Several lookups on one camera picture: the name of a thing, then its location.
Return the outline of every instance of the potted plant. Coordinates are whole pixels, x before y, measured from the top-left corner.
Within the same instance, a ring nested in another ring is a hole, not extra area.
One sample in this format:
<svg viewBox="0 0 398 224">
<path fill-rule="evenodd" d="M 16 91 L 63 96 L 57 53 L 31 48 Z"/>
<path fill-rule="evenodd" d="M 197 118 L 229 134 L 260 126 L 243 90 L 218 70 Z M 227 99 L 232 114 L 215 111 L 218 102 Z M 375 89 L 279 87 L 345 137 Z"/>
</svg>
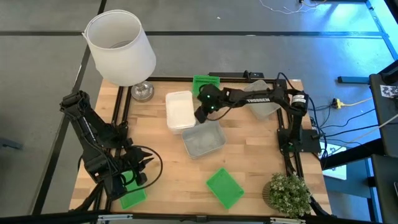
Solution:
<svg viewBox="0 0 398 224">
<path fill-rule="evenodd" d="M 276 173 L 262 190 L 265 203 L 290 218 L 298 218 L 311 212 L 310 196 L 304 180 L 296 175 Z"/>
</svg>

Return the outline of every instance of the butcher block tabletop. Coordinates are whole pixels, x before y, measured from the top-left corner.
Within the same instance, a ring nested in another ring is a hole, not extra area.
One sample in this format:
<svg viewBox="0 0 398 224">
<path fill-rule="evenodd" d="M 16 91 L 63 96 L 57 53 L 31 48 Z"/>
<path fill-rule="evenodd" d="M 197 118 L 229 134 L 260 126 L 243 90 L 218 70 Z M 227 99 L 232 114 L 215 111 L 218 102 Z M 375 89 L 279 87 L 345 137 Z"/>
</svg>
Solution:
<svg viewBox="0 0 398 224">
<path fill-rule="evenodd" d="M 293 86 L 302 89 L 299 80 L 291 80 Z M 174 135 L 166 123 L 165 96 L 175 91 L 192 90 L 192 82 L 151 82 L 155 88 L 153 99 L 146 103 L 130 103 L 128 122 L 129 134 L 134 144 L 147 146 L 157 151 L 164 163 L 160 179 L 146 188 L 147 198 L 127 210 L 121 208 L 119 200 L 112 203 L 112 212 L 156 213 L 156 214 L 200 214 L 200 215 L 281 215 L 268 207 L 261 197 L 263 186 L 272 174 L 285 173 L 285 164 L 279 151 L 277 113 L 268 120 L 258 121 L 248 106 L 232 109 L 219 120 L 226 136 L 226 144 L 198 159 L 191 159 L 185 149 L 182 136 Z M 220 83 L 220 89 L 244 88 L 247 83 Z M 103 81 L 95 111 L 107 123 L 111 122 L 118 86 Z M 122 119 L 127 88 L 124 89 L 118 121 Z M 200 102 L 194 99 L 195 109 Z M 217 118 L 224 109 L 209 115 Z M 309 116 L 303 118 L 303 128 L 311 129 Z M 318 159 L 311 153 L 300 153 L 304 179 L 308 188 L 322 208 L 331 213 L 322 169 Z M 243 197 L 230 209 L 225 209 L 206 185 L 206 181 L 221 167 L 224 167 L 244 189 Z M 146 184 L 158 175 L 160 162 L 155 158 L 144 169 L 148 177 Z M 83 167 L 77 175 L 70 209 L 79 206 L 94 189 Z M 104 208 L 106 197 L 101 198 Z"/>
</svg>

